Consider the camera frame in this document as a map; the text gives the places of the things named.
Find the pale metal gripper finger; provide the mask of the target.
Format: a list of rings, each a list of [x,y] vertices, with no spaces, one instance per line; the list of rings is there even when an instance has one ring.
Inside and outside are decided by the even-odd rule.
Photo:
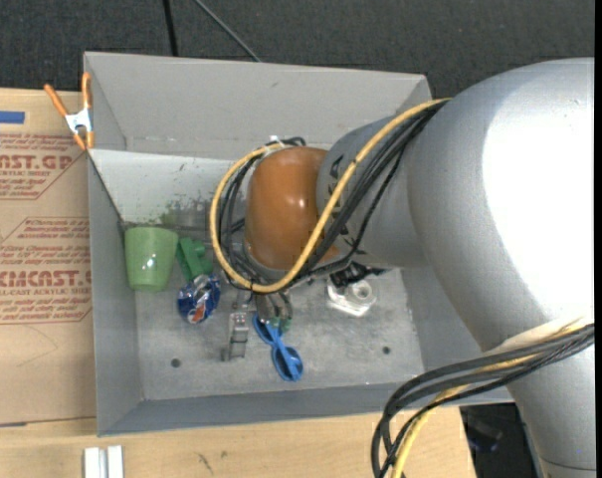
[[[232,313],[229,322],[228,359],[243,358],[246,354],[249,337],[248,314],[246,312]]]

